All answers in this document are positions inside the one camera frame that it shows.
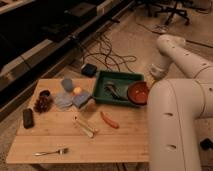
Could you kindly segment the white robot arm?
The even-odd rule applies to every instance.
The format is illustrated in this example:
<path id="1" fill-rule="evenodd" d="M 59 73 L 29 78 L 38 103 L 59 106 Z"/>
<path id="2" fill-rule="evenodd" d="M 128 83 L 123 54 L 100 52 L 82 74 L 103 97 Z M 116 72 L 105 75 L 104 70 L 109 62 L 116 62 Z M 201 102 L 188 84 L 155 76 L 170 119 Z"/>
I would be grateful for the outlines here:
<path id="1" fill-rule="evenodd" d="M 161 35 L 147 102 L 150 171 L 202 171 L 194 121 L 213 117 L 213 62 Z"/>

